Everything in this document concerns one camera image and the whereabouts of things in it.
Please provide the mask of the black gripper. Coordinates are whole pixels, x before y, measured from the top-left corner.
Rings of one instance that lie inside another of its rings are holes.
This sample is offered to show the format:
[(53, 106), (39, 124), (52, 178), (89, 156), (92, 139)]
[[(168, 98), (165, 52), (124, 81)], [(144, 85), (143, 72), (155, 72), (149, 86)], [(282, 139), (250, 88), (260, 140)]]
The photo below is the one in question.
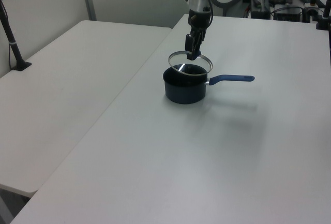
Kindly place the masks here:
[(187, 34), (185, 37), (185, 51), (188, 60), (200, 55), (200, 46), (204, 41), (205, 30), (210, 26), (211, 12), (196, 12), (189, 10), (188, 24), (194, 30), (194, 36)]

